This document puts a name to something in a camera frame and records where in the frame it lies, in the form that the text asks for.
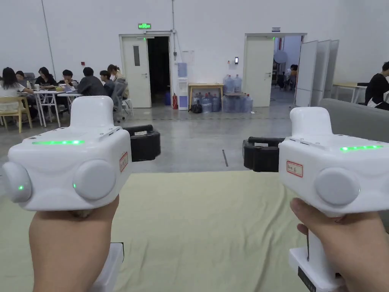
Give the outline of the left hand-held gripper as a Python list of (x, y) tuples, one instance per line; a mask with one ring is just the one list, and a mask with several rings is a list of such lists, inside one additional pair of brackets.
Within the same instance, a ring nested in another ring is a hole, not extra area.
[[(114, 125), (113, 101), (83, 96), (71, 106), (70, 125), (12, 146), (3, 165), (10, 200), (36, 212), (67, 211), (87, 218), (119, 197), (133, 162), (161, 154), (160, 133), (152, 125)], [(124, 260), (122, 243), (110, 243), (103, 269), (87, 292), (112, 292)]]

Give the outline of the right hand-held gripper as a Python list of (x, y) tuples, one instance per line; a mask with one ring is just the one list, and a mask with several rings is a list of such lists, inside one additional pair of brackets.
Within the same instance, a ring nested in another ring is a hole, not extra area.
[[(279, 138), (248, 137), (242, 142), (244, 167), (278, 172), (298, 199), (325, 216), (387, 211), (389, 145), (387, 142), (334, 134), (322, 107), (294, 108), (292, 134)], [(342, 275), (329, 262), (319, 238), (289, 251), (289, 264), (311, 292), (347, 291)]]

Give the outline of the person's left hand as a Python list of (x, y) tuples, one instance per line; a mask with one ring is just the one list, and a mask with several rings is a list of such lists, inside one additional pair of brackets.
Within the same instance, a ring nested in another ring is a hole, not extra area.
[(34, 292), (86, 292), (109, 254), (119, 197), (87, 218), (36, 212), (29, 227)]

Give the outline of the person's right hand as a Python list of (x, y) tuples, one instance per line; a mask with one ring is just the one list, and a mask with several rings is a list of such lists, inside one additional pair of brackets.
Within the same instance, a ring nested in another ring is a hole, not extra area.
[(388, 234), (377, 212), (348, 214), (335, 221), (298, 198), (292, 199), (290, 207), (300, 221), (297, 229), (319, 238), (348, 291), (389, 290)]

